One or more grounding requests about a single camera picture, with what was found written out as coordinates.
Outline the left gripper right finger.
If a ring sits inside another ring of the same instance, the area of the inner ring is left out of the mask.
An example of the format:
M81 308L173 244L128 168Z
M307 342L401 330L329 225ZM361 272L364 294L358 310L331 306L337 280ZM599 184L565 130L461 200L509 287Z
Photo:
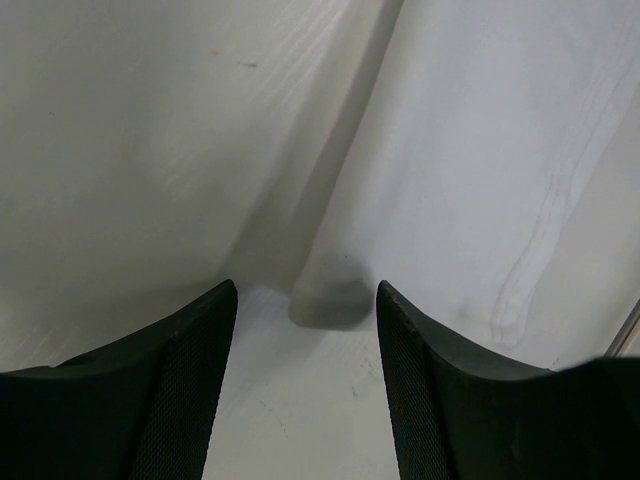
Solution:
M433 320L387 282L376 317L402 478L638 477L637 358L537 368Z

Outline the white skirt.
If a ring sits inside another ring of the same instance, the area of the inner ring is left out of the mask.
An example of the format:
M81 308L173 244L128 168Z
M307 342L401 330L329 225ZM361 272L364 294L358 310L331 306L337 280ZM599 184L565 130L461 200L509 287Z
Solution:
M555 251L638 84L635 1L405 2L291 319L352 325L386 280L525 362L601 354L598 298Z

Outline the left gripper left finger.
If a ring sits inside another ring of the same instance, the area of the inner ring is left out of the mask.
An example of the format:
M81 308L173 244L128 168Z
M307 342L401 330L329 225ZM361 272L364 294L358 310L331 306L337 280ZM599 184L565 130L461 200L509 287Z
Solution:
M199 479L238 307L224 281L55 367L1 376L5 479Z

